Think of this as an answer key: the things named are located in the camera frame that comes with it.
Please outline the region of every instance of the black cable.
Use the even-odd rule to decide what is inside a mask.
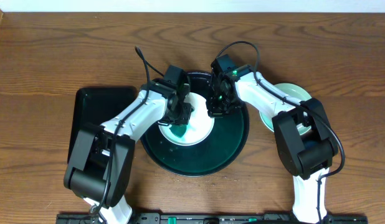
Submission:
[[[141,54],[140,55],[140,53],[141,53],[141,51],[140,51],[140,53],[136,50],[136,53],[137,53],[137,55],[144,61],[144,56]],[[147,65],[150,67],[150,68],[152,68],[152,70],[154,70],[156,73],[158,73],[158,74],[160,74],[162,77],[164,77],[164,75],[163,75],[163,73],[162,72],[160,72],[158,69],[156,69],[154,66],[152,66],[150,63],[148,63],[147,61],[145,61],[146,63],[147,63]]]
[[[144,58],[143,53],[141,53],[141,50],[139,47],[135,46],[135,50],[137,54],[140,56],[140,58],[143,60],[145,72],[147,76],[147,89],[146,89],[146,95],[144,99],[135,107],[133,108],[126,116],[124,116],[119,122],[118,125],[115,128],[115,132],[113,133],[112,137],[112,143],[111,143],[111,149],[110,149],[110,158],[108,160],[108,170],[107,170],[107,180],[105,182],[105,188],[103,197],[98,205],[93,205],[90,207],[89,213],[91,216],[98,215],[100,212],[100,209],[103,207],[105,201],[107,200],[109,189],[110,189],[110,179],[111,179],[111,172],[112,172],[112,162],[113,162],[113,154],[116,150],[116,140],[119,133],[120,128],[122,127],[123,123],[132,115],[139,107],[143,106],[145,102],[147,101],[149,92],[150,92],[150,72],[148,71],[147,67],[147,61]]]
[[[292,105],[300,110],[302,110],[303,112],[306,112],[308,115],[312,116],[313,119],[319,121],[329,132],[330,134],[332,135],[332,137],[335,139],[337,145],[338,145],[338,148],[340,150],[340,153],[341,153],[341,164],[340,166],[334,170],[333,172],[330,172],[330,173],[327,173],[327,174],[324,174],[324,175],[320,175],[318,177],[318,190],[317,190],[317,213],[318,213],[318,219],[319,219],[319,223],[321,224],[322,223],[322,218],[321,218],[321,213],[320,213],[320,187],[321,187],[321,180],[322,178],[324,177],[330,177],[332,175],[335,175],[337,173],[339,173],[344,164],[345,164],[345,150],[343,149],[343,146],[342,146],[342,143],[340,141],[340,139],[338,138],[338,136],[335,134],[335,132],[332,130],[332,128],[330,127],[330,125],[326,124],[324,119],[318,115],[316,112],[314,111],[310,111],[294,102],[291,102],[289,100],[287,100],[285,97],[281,97],[279,96],[278,94],[274,93],[272,90],[270,90],[269,88],[267,88],[267,86],[265,86],[261,80],[259,80],[256,76],[256,71],[257,71],[257,67],[259,66],[259,50],[258,48],[253,44],[253,43],[250,43],[248,41],[244,41],[244,40],[240,40],[240,41],[236,41],[236,42],[233,42],[229,45],[227,45],[226,47],[224,47],[218,54],[216,57],[219,57],[226,49],[228,49],[230,46],[234,45],[234,44],[248,44],[248,45],[251,45],[255,50],[256,50],[256,62],[255,62],[255,67],[254,67],[254,78],[255,78],[255,81],[257,82],[258,85],[260,85],[263,89],[265,89],[266,91],[268,91],[269,93],[271,93],[273,96],[275,96],[276,98],[278,98],[279,100],[282,100],[284,103],[288,103],[289,105]]]

